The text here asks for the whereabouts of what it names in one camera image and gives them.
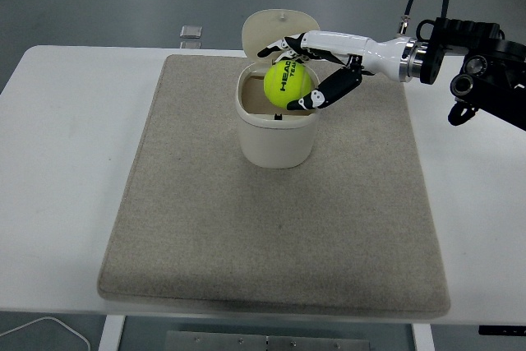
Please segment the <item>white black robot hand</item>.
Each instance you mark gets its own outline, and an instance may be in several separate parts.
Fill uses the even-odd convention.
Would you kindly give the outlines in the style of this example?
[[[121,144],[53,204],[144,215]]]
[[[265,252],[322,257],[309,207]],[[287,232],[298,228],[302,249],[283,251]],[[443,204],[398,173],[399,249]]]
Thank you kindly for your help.
[[[359,35],[310,30],[278,39],[259,51],[257,56],[265,58],[278,53],[279,61],[321,59],[339,64],[340,69],[325,78],[311,93],[286,105],[290,111],[323,109],[359,86],[362,74],[381,73],[392,81],[409,81],[409,41],[409,37],[400,37],[377,43]]]

